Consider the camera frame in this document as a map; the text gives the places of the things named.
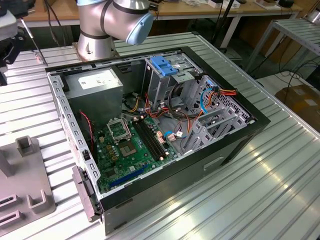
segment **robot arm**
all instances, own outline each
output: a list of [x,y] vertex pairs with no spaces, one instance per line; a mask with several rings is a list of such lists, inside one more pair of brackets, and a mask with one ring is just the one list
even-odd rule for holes
[[153,23],[148,0],[78,0],[77,5],[81,30],[77,49],[85,60],[115,56],[112,37],[141,44]]

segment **aluminum table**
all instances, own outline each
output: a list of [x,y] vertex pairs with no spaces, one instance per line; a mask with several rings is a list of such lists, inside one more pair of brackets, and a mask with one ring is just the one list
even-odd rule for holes
[[[232,162],[107,236],[126,239],[312,239],[320,235],[319,134],[268,94],[200,35],[148,37],[142,45],[116,42],[124,56],[191,47],[271,123]],[[50,66],[79,62],[72,46],[43,50]],[[75,165],[58,120],[44,66],[22,52],[0,87],[0,145],[37,137],[56,211],[1,240],[102,240],[89,223],[72,180]]]
[[298,42],[306,48],[306,50],[300,57],[301,60],[303,60],[306,57],[309,50],[317,55],[320,55],[320,25],[315,25],[303,18],[273,20],[265,30],[260,41],[258,42],[254,51],[252,52],[248,64],[245,68],[246,72],[250,70],[260,50],[264,46],[272,31],[275,29],[280,31],[280,34],[278,35],[277,39],[274,41],[268,52],[266,53],[266,56],[273,52],[273,50],[277,47],[284,35],[295,40],[296,42]]

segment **wooden table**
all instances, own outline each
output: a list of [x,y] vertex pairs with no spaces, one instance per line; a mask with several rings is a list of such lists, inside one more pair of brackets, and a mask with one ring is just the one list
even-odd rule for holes
[[[79,25],[78,7],[74,0],[57,0],[52,5],[57,17],[62,25]],[[211,7],[207,4],[200,4],[199,6],[190,6],[184,2],[162,2],[159,4],[158,16],[153,11],[154,18],[157,20],[178,20],[178,19],[204,19],[217,18],[220,8]],[[282,8],[276,10],[266,10],[254,3],[254,0],[247,0],[246,4],[241,4],[239,8],[231,9],[228,17],[233,18],[229,29],[221,44],[222,48],[227,47],[241,17],[246,16],[270,16],[270,15],[290,15],[291,19],[296,18],[298,13],[302,10],[301,7],[294,4],[292,8]],[[27,25],[32,27],[47,27],[48,16],[45,12],[36,12],[24,18]],[[51,14],[52,25],[57,26],[53,14]]]

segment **red cable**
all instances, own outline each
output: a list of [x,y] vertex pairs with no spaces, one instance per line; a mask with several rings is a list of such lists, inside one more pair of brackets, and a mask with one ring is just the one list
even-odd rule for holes
[[84,118],[86,119],[86,121],[88,122],[89,125],[89,130],[90,130],[90,137],[91,137],[91,152],[94,151],[94,135],[92,133],[92,128],[91,128],[91,121],[90,119],[87,117],[87,115],[85,115],[82,111],[80,111],[80,114],[82,116],[84,116]]

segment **blue pcie slot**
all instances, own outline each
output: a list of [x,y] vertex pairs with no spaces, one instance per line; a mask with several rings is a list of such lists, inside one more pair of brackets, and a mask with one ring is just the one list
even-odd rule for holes
[[132,179],[132,178],[134,178],[134,177],[142,174],[142,173],[145,171],[145,168],[146,168],[147,166],[148,166],[148,164],[145,165],[145,166],[143,166],[143,167],[141,167],[141,168],[138,169],[138,170],[135,170],[135,171],[129,173],[128,175],[125,175],[125,176],[123,176],[123,177],[121,177],[121,178],[119,178],[119,179],[117,179],[117,180],[115,180],[115,181],[113,181],[113,182],[110,182],[110,183],[109,183],[109,187],[111,188],[111,187],[120,185],[120,184],[128,181],[129,179]]

